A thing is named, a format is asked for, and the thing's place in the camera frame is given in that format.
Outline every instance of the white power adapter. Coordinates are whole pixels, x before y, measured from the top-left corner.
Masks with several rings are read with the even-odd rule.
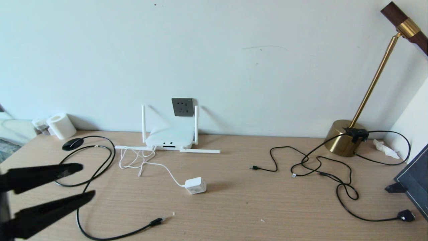
[[[207,190],[207,184],[202,177],[186,180],[184,187],[190,192],[190,194],[203,193]]]

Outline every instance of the brass lamp base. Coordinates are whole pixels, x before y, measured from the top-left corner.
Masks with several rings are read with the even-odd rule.
[[[328,140],[334,136],[346,133],[344,128],[348,128],[350,124],[350,120],[336,120],[333,122],[333,125],[331,126],[330,131],[328,132],[325,139]],[[354,128],[365,129],[358,123],[355,123]],[[353,143],[352,137],[343,135],[327,142],[324,146],[336,155],[342,157],[351,157],[360,146],[361,141],[362,139],[359,138],[356,143]]]

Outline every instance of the black cable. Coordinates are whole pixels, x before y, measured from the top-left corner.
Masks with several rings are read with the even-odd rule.
[[[67,184],[62,184],[62,183],[59,183],[58,181],[56,181],[56,183],[58,184],[58,185],[60,185],[60,186],[62,186],[62,187],[77,187],[77,186],[80,186],[80,185],[83,185],[83,184],[86,184],[86,186],[85,186],[85,188],[83,189],[83,192],[82,193],[85,193],[86,192],[86,190],[88,189],[88,187],[89,187],[89,185],[91,184],[91,182],[93,181],[93,180],[95,180],[97,177],[99,177],[99,176],[101,176],[110,166],[111,166],[111,164],[113,163],[113,161],[114,161],[114,157],[116,156],[116,149],[114,148],[114,144],[113,144],[113,142],[110,140],[110,139],[108,139],[107,137],[103,137],[103,136],[85,136],[85,137],[83,137],[82,139],[86,139],[86,138],[89,138],[89,137],[97,137],[97,138],[103,138],[103,139],[106,139],[106,140],[108,140],[109,142],[110,142],[110,144],[112,145],[112,147],[113,147],[113,151],[110,149],[110,148],[108,148],[108,147],[105,147],[105,146],[102,146],[102,145],[90,145],[90,146],[85,146],[85,147],[82,147],[82,148],[79,148],[79,149],[77,149],[77,150],[75,150],[75,151],[73,151],[72,153],[70,153],[68,156],[66,156],[61,162],[60,162],[60,164],[63,164],[69,157],[71,157],[71,156],[73,156],[75,153],[77,153],[77,152],[79,152],[79,151],[82,151],[82,150],[85,150],[85,149],[87,149],[87,148],[93,148],[93,147],[101,147],[101,148],[106,148],[106,149],[108,149],[109,151],[110,151],[110,154],[109,154],[109,156],[108,156],[108,158],[101,164],[101,166],[100,167],[98,167],[98,169],[94,172],[94,174],[92,175],[92,177],[89,179],[89,180],[86,180],[86,181],[84,181],[84,182],[81,182],[81,183],[78,183],[78,184],[72,184],[72,185],[67,185]],[[98,173],[102,168],[103,168],[103,166],[108,162],[110,160],[110,162],[108,163],[108,165],[107,165],[107,167],[104,169],[104,170],[102,170],[100,173]],[[144,226],[144,227],[142,227],[142,228],[140,228],[140,229],[137,229],[137,230],[135,230],[135,231],[132,231],[132,232],[129,232],[129,233],[127,233],[127,234],[123,234],[123,235],[119,235],[119,236],[116,236],[116,237],[111,237],[111,238],[97,238],[97,237],[93,237],[93,236],[91,236],[91,235],[89,235],[87,232],[85,232],[85,230],[83,229],[83,227],[82,227],[82,225],[80,224],[80,218],[79,218],[79,208],[77,209],[77,212],[76,212],[76,220],[77,220],[77,226],[79,227],[79,229],[80,229],[80,231],[83,233],[83,235],[85,235],[87,238],[89,238],[89,239],[92,239],[92,240],[96,240],[96,241],[111,241],[111,240],[116,240],[116,239],[120,239],[120,238],[125,238],[125,237],[129,237],[129,236],[131,236],[131,235],[134,235],[134,234],[136,234],[136,233],[139,233],[139,232],[141,232],[141,231],[143,231],[143,230],[145,230],[145,229],[147,229],[147,228],[149,228],[149,227],[153,227],[153,226],[155,226],[155,225],[159,225],[159,224],[161,224],[163,221],[164,221],[164,219],[163,218],[157,218],[157,219],[155,219],[155,220],[153,220],[153,221],[151,221],[148,225],[146,225],[146,226]]]
[[[402,137],[406,140],[406,142],[407,142],[407,144],[408,144],[408,153],[407,153],[407,157],[404,159],[404,161],[402,161],[402,162],[400,162],[400,163],[397,163],[397,164],[389,164],[389,163],[382,163],[382,162],[374,161],[374,160],[371,160],[371,159],[369,159],[369,158],[366,158],[366,157],[360,156],[360,155],[358,155],[357,153],[355,153],[355,155],[356,155],[356,156],[359,156],[359,157],[361,157],[361,158],[363,158],[363,159],[366,159],[366,160],[369,160],[369,161],[372,161],[372,162],[375,162],[375,163],[380,163],[380,164],[390,165],[390,166],[400,165],[400,164],[402,164],[402,163],[404,163],[405,161],[407,161],[407,160],[408,160],[408,158],[409,158],[409,156],[410,156],[411,146],[410,146],[410,142],[407,140],[407,138],[406,138],[406,137],[404,137],[402,134],[400,134],[400,133],[398,133],[398,132],[394,132],[394,131],[381,131],[381,130],[376,130],[376,131],[370,131],[369,133],[376,133],[376,132],[396,133],[396,134],[399,134],[400,136],[402,136]],[[401,218],[400,218],[400,215],[398,215],[397,217],[394,217],[394,218],[388,218],[388,219],[378,219],[378,220],[366,219],[366,218],[363,218],[363,217],[360,217],[360,216],[358,216],[358,215],[354,214],[351,210],[349,210],[349,209],[346,207],[346,205],[343,203],[343,201],[342,201],[342,199],[341,199],[341,197],[340,197],[340,195],[339,195],[339,188],[340,188],[341,186],[345,188],[346,194],[347,194],[347,196],[348,196],[350,199],[352,199],[352,200],[357,200],[357,199],[359,199],[359,197],[360,197],[360,196],[359,196],[359,194],[358,194],[358,192],[357,192],[357,190],[356,190],[356,189],[351,185],[351,182],[352,182],[352,168],[351,168],[348,164],[346,164],[346,163],[344,163],[344,162],[341,162],[341,161],[338,161],[338,160],[334,160],[334,159],[328,158],[328,157],[317,156],[317,157],[316,157],[316,160],[319,162],[318,167],[316,167],[315,169],[312,169],[312,168],[310,168],[310,167],[308,167],[308,166],[304,165],[304,164],[309,160],[309,155],[310,155],[310,154],[312,154],[314,151],[316,151],[317,149],[319,149],[321,146],[323,146],[323,145],[324,145],[324,144],[326,144],[327,142],[329,142],[329,141],[331,141],[331,140],[333,140],[333,139],[336,139],[336,138],[337,138],[337,137],[339,137],[339,136],[343,136],[343,135],[347,135],[347,134],[346,134],[346,133],[344,133],[344,134],[340,134],[340,135],[334,136],[334,137],[332,137],[332,138],[329,138],[328,140],[324,141],[323,143],[321,143],[320,145],[318,145],[317,147],[315,147],[314,149],[312,149],[308,154],[304,154],[303,152],[301,152],[301,151],[299,151],[299,150],[297,150],[296,148],[291,147],[291,146],[274,147],[274,148],[270,149],[269,153],[270,153],[270,156],[271,156],[271,158],[272,158],[273,162],[275,163],[275,167],[276,167],[276,169],[275,169],[275,170],[267,170],[267,169],[259,168],[259,167],[257,167],[257,166],[253,166],[253,167],[252,167],[252,169],[255,169],[255,170],[260,169],[260,170],[265,170],[265,171],[269,171],[269,172],[276,172],[276,171],[278,170],[278,166],[277,166],[277,163],[276,163],[275,158],[274,158],[274,157],[273,157],[273,155],[272,155],[272,150],[275,150],[275,149],[278,149],[278,148],[291,148],[291,149],[293,149],[293,150],[295,150],[295,151],[297,151],[297,152],[301,153],[302,155],[304,155],[304,157],[302,158],[302,160],[300,161],[300,163],[297,163],[297,164],[294,164],[293,166],[291,166],[290,171],[291,171],[291,173],[293,174],[293,177],[296,177],[296,176],[301,176],[301,177],[302,177],[302,176],[306,176],[306,175],[309,175],[309,174],[311,174],[311,173],[317,172],[319,175],[322,175],[322,176],[328,177],[328,178],[332,179],[333,181],[338,182],[339,184],[338,184],[338,185],[337,185],[337,187],[336,187],[336,196],[337,196],[337,199],[339,200],[339,202],[340,202],[340,204],[342,205],[342,207],[343,207],[343,208],[344,208],[348,213],[350,213],[352,216],[354,216],[354,217],[356,217],[356,218],[358,218],[358,219],[364,220],[364,221],[369,221],[369,222],[383,222],[383,221],[391,221],[391,220],[399,220],[399,219],[401,219]],[[337,177],[337,176],[335,176],[335,175],[333,175],[333,174],[330,174],[330,173],[326,173],[326,172],[321,172],[321,171],[319,171],[319,169],[320,169],[320,167],[321,167],[321,165],[322,165],[322,162],[321,162],[321,160],[320,160],[321,158],[324,158],[324,159],[327,159],[327,160],[331,160],[331,161],[334,161],[334,162],[338,162],[338,163],[341,163],[341,164],[345,165],[345,166],[348,168],[348,170],[349,170],[349,182],[347,182],[347,183],[346,183],[346,182],[342,181],[339,177]],[[305,173],[305,174],[295,174],[295,173],[293,172],[293,168],[294,168],[294,167],[296,167],[296,166],[299,166],[299,165],[301,165],[302,167],[304,167],[304,168],[308,169],[308,170],[309,170],[309,172],[308,172],[308,173]],[[349,193],[348,188],[350,188],[350,189],[354,192],[355,197],[353,197],[353,196]]]

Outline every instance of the desk lamp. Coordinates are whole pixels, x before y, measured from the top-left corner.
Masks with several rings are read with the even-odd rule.
[[[418,46],[425,53],[425,55],[428,56],[427,37],[420,30],[418,25],[416,25],[412,21],[412,19],[407,17],[407,15],[405,15],[403,11],[401,11],[401,9],[398,8],[397,5],[395,5],[395,3],[390,2],[380,12],[396,27],[398,33],[395,36],[393,36],[391,41],[389,42],[389,45],[386,48],[382,61],[380,62],[380,65],[376,71],[376,74],[373,77],[372,83],[370,84],[369,89],[367,90],[366,95],[364,96],[360,106],[358,107],[358,110],[355,113],[355,116],[352,119],[352,121],[336,120],[331,126],[330,131],[327,134],[326,140],[333,138],[334,136],[343,134],[325,144],[325,147],[327,147],[329,151],[339,156],[343,156],[343,157],[353,156],[356,149],[360,145],[361,141],[368,136],[368,133],[365,130],[365,128],[362,125],[358,124],[357,120],[361,112],[363,111],[363,108],[366,105],[367,100],[369,99],[370,94],[372,93],[376,85],[376,82],[378,81],[380,74],[382,73],[382,70],[386,65],[386,62],[388,61],[389,56],[391,55],[392,50],[394,49],[398,38],[403,36],[403,38],[409,40],[409,42]],[[358,133],[357,133],[357,138],[355,135],[354,136],[349,135],[348,131],[353,128],[354,130],[357,130],[357,132],[358,131],[361,132],[363,135],[366,134],[366,137],[365,138],[359,137]]]

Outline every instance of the cable plug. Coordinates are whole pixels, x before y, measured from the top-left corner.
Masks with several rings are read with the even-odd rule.
[[[415,220],[415,215],[409,210],[403,210],[397,214],[397,218],[404,222],[411,222]]]
[[[157,218],[157,219],[155,219],[155,220],[151,221],[151,222],[150,222],[150,226],[151,226],[151,227],[153,227],[153,226],[159,225],[159,224],[161,224],[164,220],[165,220],[165,218],[159,217],[159,218]]]

